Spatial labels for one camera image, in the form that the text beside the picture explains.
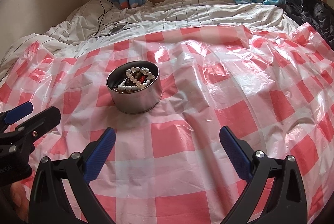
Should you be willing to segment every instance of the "plastic tablecloth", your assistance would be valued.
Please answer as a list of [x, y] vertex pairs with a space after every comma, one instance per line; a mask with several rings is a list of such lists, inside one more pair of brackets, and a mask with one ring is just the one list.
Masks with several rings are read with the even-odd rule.
[[[135, 60], [157, 64], [163, 96], [151, 111], [126, 115], [114, 106], [106, 78]], [[60, 109], [61, 123], [35, 144], [34, 171], [42, 157], [69, 157], [113, 127], [116, 145], [90, 186], [116, 223], [220, 223], [245, 187], [219, 142], [225, 125], [269, 157], [296, 157], [311, 222], [334, 190], [333, 78], [334, 52], [308, 24], [291, 35], [190, 27], [78, 58], [55, 58], [35, 42], [0, 88], [0, 110], [26, 101], [33, 114]], [[32, 182], [23, 181], [28, 195]], [[66, 191], [84, 219], [68, 184]]]

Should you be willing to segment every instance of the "blue gripper pad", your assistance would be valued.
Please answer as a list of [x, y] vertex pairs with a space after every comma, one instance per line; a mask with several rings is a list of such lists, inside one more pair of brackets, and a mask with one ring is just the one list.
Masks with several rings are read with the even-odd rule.
[[226, 127], [220, 129], [219, 139], [239, 178], [250, 182], [251, 162]]
[[85, 173], [83, 178], [87, 184], [98, 177], [104, 163], [106, 162], [106, 159], [108, 158], [108, 155], [110, 154], [116, 142], [116, 133], [114, 129], [110, 128], [107, 130], [107, 132], [104, 132], [103, 135], [103, 138], [96, 145], [94, 151], [91, 153], [85, 163]]
[[19, 121], [20, 119], [23, 119], [25, 116], [28, 116], [32, 113], [34, 107], [32, 106], [31, 102], [25, 102], [21, 104], [20, 106], [10, 110], [4, 119], [4, 122], [6, 124], [14, 124], [15, 122]]

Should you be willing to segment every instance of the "bed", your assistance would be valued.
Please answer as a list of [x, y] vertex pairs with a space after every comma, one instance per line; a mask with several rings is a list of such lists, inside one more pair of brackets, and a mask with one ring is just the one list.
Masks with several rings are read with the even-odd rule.
[[[102, 13], [91, 0], [44, 35], [19, 39], [2, 59], [0, 110], [31, 101], [33, 114], [51, 105], [62, 112], [61, 124], [36, 144], [33, 170], [46, 155], [81, 151], [110, 126], [115, 149], [90, 186], [116, 223], [220, 223], [245, 187], [219, 143], [227, 124], [270, 157], [296, 156], [315, 219], [334, 190], [334, 60], [312, 27], [276, 6], [166, 0], [110, 10], [111, 27], [96, 36], [120, 21], [128, 29], [94, 38]], [[105, 82], [118, 65], [139, 59], [158, 65], [164, 94], [153, 110], [125, 115]], [[28, 196], [32, 181], [23, 182]]]

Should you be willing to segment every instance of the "black puffer jacket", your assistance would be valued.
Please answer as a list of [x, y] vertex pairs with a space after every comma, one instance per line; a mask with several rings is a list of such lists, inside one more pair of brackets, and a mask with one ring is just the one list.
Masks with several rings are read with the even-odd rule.
[[288, 16], [302, 25], [308, 22], [334, 50], [334, 10], [320, 0], [301, 0], [301, 8], [288, 4]]

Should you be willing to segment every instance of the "beaded bracelet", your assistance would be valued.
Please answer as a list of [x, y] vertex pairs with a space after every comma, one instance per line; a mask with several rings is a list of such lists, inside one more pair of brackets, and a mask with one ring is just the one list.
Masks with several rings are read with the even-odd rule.
[[155, 76], [147, 68], [132, 67], [126, 70], [126, 78], [117, 86], [119, 92], [133, 92], [144, 89]]

